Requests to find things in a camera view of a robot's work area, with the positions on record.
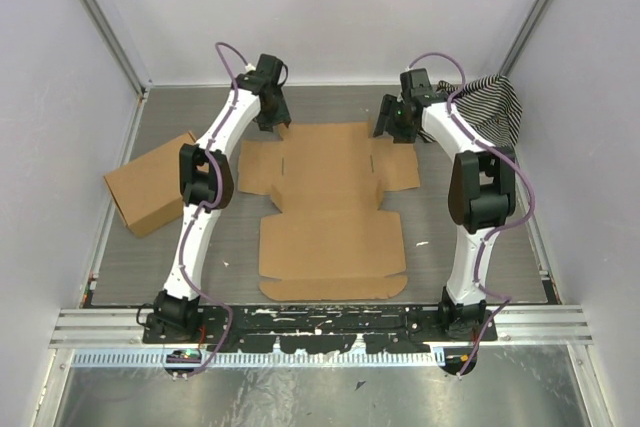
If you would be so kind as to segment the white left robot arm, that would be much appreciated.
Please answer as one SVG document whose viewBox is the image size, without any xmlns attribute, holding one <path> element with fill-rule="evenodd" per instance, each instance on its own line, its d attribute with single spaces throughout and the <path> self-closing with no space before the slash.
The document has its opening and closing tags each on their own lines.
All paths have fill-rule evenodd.
<svg viewBox="0 0 640 427">
<path fill-rule="evenodd" d="M 235 191 L 229 158 L 250 124 L 267 132 L 290 124 L 283 94 L 287 78 L 281 59 L 261 54 L 255 66 L 246 65 L 232 78 L 227 100 L 205 133 L 180 148 L 181 230 L 170 272 L 145 320 L 146 343 L 187 344 L 203 332 L 204 261 L 214 227 Z"/>
</svg>

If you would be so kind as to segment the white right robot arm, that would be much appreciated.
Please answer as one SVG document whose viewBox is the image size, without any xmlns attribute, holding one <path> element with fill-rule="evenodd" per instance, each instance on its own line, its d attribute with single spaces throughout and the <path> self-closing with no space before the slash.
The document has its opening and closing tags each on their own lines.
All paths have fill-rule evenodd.
<svg viewBox="0 0 640 427">
<path fill-rule="evenodd" d="M 516 209 L 515 154 L 482 137 L 452 100 L 437 95 L 426 69 L 401 73 L 400 85 L 398 95 L 383 97 L 373 135 L 387 133 L 395 143 L 408 144 L 424 132 L 452 161 L 447 202 L 457 237 L 437 325 L 447 339 L 458 342 L 485 319 L 495 237 Z"/>
</svg>

